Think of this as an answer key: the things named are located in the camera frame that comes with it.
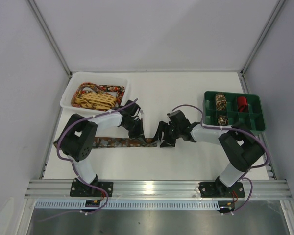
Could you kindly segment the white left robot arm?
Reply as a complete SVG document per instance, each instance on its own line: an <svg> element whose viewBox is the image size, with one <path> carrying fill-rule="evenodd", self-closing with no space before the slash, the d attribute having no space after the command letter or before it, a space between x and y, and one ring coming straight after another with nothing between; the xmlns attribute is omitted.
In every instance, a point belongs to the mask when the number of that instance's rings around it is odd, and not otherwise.
<svg viewBox="0 0 294 235"><path fill-rule="evenodd" d="M98 176L95 174L88 156L93 149L97 131L112 127L122 127L128 131L128 137L134 143L147 144L141 107L134 101L128 100L124 106L109 109L103 113L83 117L71 115L64 130L55 141L59 159L69 162L80 182L96 187Z"/></svg>

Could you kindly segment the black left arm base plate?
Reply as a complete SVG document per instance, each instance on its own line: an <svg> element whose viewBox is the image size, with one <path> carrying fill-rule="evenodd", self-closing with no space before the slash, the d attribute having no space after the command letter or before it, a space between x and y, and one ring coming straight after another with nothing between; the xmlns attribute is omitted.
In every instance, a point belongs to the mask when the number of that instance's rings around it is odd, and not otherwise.
<svg viewBox="0 0 294 235"><path fill-rule="evenodd" d="M113 182L98 181L98 188L105 190L109 197L113 194ZM101 197L101 191L75 180L71 184L70 197Z"/></svg>

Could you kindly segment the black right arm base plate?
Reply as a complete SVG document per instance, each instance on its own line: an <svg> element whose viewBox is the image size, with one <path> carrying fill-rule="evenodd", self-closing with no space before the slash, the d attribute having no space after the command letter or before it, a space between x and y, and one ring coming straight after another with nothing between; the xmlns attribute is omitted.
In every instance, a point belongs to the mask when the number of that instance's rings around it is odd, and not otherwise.
<svg viewBox="0 0 294 235"><path fill-rule="evenodd" d="M231 187L226 187L223 184L216 182L201 182L199 183L199 192L202 198L244 198L245 191L243 184L236 182Z"/></svg>

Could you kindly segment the orange grey floral tie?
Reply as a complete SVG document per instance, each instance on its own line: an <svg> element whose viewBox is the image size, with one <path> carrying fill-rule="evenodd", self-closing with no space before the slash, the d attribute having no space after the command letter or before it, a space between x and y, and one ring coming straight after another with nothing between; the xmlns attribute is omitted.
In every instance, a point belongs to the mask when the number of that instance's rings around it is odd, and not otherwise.
<svg viewBox="0 0 294 235"><path fill-rule="evenodd" d="M95 137L92 149L96 148L126 148L126 147L157 147L157 142L146 138L145 142L130 138Z"/></svg>

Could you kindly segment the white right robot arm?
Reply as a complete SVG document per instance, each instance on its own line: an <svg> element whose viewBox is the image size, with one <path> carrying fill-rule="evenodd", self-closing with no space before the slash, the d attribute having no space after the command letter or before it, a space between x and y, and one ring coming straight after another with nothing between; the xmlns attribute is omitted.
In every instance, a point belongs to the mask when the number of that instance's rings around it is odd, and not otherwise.
<svg viewBox="0 0 294 235"><path fill-rule="evenodd" d="M174 147L182 138L189 142L206 142L223 148L229 164L217 177L216 185L233 186L265 153L264 147L242 123L232 126L212 126L201 122L191 123L181 110L167 114L169 122L159 122L152 142L161 147Z"/></svg>

